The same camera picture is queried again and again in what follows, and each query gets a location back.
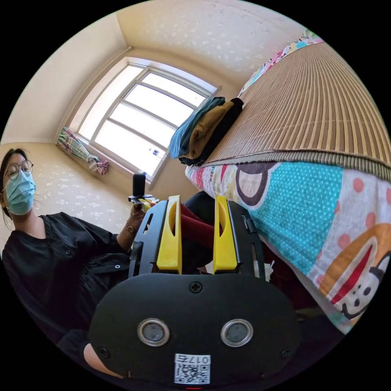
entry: black shirt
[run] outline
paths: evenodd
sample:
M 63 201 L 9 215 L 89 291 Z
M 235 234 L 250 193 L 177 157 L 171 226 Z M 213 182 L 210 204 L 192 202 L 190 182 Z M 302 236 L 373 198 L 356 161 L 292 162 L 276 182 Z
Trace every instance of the black shirt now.
M 57 344 L 71 330 L 88 331 L 99 301 L 127 279 L 130 255 L 93 224 L 66 213 L 41 218 L 46 239 L 13 231 L 2 260 L 19 300 Z

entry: woman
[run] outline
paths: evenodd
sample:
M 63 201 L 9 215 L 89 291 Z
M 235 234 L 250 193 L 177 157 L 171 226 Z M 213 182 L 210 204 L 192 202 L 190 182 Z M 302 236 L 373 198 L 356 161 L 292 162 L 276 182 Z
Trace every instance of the woman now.
M 128 277 L 131 246 L 144 213 L 133 209 L 118 235 L 63 212 L 36 216 L 32 170 L 22 149 L 9 150 L 0 167 L 0 204 L 15 225 L 2 253 L 10 282 L 33 320 L 55 344 L 74 359 L 84 357 L 93 368 L 115 376 L 88 344 L 87 331 L 99 301 Z M 199 208 L 205 198 L 213 215 L 213 200 L 205 193 L 187 205 Z M 209 248 L 196 244 L 195 251 L 194 245 L 184 244 L 187 272 L 211 260 Z M 195 259 L 200 250 L 203 256 Z

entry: glasses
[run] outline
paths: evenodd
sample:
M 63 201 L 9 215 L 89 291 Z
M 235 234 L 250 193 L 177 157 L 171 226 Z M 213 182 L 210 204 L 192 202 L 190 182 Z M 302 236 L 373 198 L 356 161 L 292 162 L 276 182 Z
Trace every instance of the glasses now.
M 25 160 L 22 164 L 13 163 L 8 167 L 6 175 L 8 174 L 10 180 L 15 180 L 19 175 L 20 168 L 22 168 L 26 175 L 31 175 L 33 165 L 30 160 Z

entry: yellow cloth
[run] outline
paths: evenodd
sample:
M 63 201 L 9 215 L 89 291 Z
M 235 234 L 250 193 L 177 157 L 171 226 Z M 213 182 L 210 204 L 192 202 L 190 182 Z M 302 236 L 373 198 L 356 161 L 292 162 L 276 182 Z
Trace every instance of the yellow cloth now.
M 189 152 L 181 157 L 188 159 L 198 158 L 211 138 L 217 125 L 227 111 L 233 107 L 232 102 L 225 102 L 205 113 L 195 125 L 189 140 Z

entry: cartoon monkey face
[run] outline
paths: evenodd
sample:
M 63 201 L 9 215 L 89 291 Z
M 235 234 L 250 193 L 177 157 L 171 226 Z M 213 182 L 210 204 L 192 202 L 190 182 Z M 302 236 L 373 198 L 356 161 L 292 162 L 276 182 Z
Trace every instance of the cartoon monkey face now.
M 391 254 L 391 224 L 363 233 L 332 262 L 320 291 L 344 316 L 356 322 L 372 300 Z
M 280 163 L 237 164 L 236 190 L 247 209 L 258 209 L 266 196 L 270 175 Z
M 375 295 L 387 269 L 391 252 L 387 253 L 376 267 L 371 267 L 361 276 L 353 289 L 342 299 L 342 313 L 349 320 L 360 316 Z

